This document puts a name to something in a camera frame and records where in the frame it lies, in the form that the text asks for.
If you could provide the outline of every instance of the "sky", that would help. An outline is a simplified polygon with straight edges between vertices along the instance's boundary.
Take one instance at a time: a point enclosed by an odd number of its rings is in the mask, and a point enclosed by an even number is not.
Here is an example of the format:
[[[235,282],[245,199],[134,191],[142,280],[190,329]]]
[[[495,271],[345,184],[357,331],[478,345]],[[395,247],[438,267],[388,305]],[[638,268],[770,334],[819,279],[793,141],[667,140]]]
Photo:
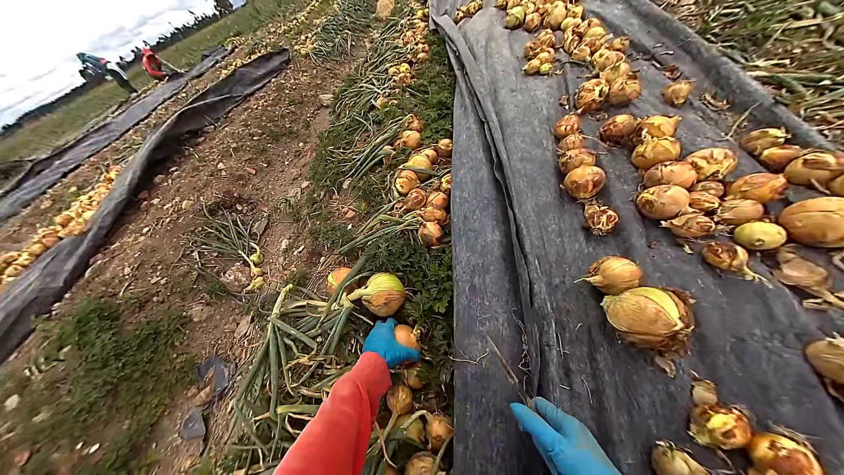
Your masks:
[[[214,11],[213,0],[3,0],[0,126],[82,84],[76,53],[117,61]]]

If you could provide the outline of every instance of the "blue rubber glove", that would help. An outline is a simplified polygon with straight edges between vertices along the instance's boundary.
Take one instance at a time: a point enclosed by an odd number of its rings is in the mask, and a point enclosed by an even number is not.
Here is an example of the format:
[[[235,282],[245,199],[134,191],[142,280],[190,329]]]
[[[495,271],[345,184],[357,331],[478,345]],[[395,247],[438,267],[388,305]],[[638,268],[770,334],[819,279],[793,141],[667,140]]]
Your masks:
[[[541,397],[533,405],[536,412],[517,402],[510,409],[554,475],[621,475],[582,422]]]
[[[419,361],[419,351],[408,348],[396,341],[394,330],[395,319],[387,319],[386,322],[376,322],[375,328],[370,331],[364,341],[364,352],[376,352],[384,358],[389,368],[402,363]]]

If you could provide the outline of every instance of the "red sleeve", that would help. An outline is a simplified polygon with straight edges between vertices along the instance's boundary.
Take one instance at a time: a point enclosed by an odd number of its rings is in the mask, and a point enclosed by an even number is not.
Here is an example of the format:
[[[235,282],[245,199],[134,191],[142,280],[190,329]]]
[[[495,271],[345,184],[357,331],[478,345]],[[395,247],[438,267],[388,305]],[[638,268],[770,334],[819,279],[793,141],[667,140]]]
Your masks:
[[[378,353],[366,352],[334,383],[274,475],[360,475],[379,400],[390,388],[390,370]]]

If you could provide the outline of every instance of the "person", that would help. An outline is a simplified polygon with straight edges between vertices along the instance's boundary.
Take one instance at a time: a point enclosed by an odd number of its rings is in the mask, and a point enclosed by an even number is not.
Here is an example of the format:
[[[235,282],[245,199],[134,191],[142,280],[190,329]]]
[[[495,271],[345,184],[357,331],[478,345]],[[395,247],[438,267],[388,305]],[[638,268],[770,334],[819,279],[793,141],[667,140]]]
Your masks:
[[[389,369],[419,361],[418,351],[396,341],[395,327],[395,319],[376,323],[358,363],[334,383],[273,475],[360,474]],[[621,475],[583,423],[541,397],[533,405],[536,412],[515,402],[510,408],[554,475]]]

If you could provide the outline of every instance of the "gray fabric sheet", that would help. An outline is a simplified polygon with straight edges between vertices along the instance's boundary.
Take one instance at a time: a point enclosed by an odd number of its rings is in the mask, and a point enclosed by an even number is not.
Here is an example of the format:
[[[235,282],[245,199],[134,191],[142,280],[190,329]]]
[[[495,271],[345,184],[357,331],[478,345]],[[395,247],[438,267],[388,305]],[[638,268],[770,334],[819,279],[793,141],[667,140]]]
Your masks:
[[[649,454],[657,439],[693,449],[709,467],[727,468],[686,433],[690,371],[716,381],[724,401],[746,406],[757,429],[780,424],[816,438],[827,473],[843,473],[844,412],[802,355],[809,340],[844,329],[841,313],[806,310],[776,282],[768,288],[721,276],[699,256],[686,254],[668,230],[636,211],[630,198],[640,178],[628,150],[598,148],[606,152],[598,164],[608,175],[598,197],[621,216],[619,229],[609,237],[584,230],[582,205],[560,190],[552,127],[569,112],[558,100],[573,96],[587,71],[567,63],[559,76],[524,76],[522,50],[531,36],[504,29],[504,12],[487,3],[459,26],[448,18],[457,0],[436,0],[431,8],[458,79],[452,206],[457,354],[483,354],[488,333],[518,371],[524,338],[528,390],[581,419],[627,475],[652,473]],[[697,80],[698,91],[729,98],[737,113],[754,106],[755,127],[786,125],[794,143],[829,146],[647,0],[584,4],[611,32],[631,36],[630,60],[645,86],[630,106],[607,107],[610,115],[682,115],[684,156],[711,146],[738,150],[723,139],[732,124],[696,99],[679,110],[662,104],[660,91],[669,80],[652,61],[674,63]],[[665,51],[674,53],[658,54]],[[568,57],[559,52],[558,59]],[[601,123],[588,117],[583,122],[584,134],[597,136]],[[758,171],[760,165],[742,153],[733,177]],[[601,293],[574,283],[594,260],[610,254],[638,262],[648,285],[682,288],[698,300],[691,354],[678,363],[676,379],[647,353],[620,343],[603,316]],[[753,266],[773,281],[757,258]],[[506,405],[518,398],[498,361],[488,356],[477,365],[457,363],[455,373],[455,472],[538,472],[542,462]],[[728,455],[746,470],[742,451]]]
[[[153,167],[179,150],[185,134],[214,125],[286,68],[289,60],[285,48],[250,61],[191,99],[147,137],[123,167],[87,229],[63,239],[0,293],[0,362],[32,332],[33,317],[49,312],[84,273],[123,208],[140,187],[150,183]]]
[[[0,192],[0,223],[18,214],[25,206],[32,203],[51,186],[75,170],[88,157],[119,139],[158,106],[184,89],[190,79],[205,74],[229,52],[230,50],[223,47],[212,50],[207,53],[202,62],[194,66],[188,73],[174,76],[171,80],[155,88],[152,94],[135,102],[112,120],[91,129],[50,155],[32,161]]]

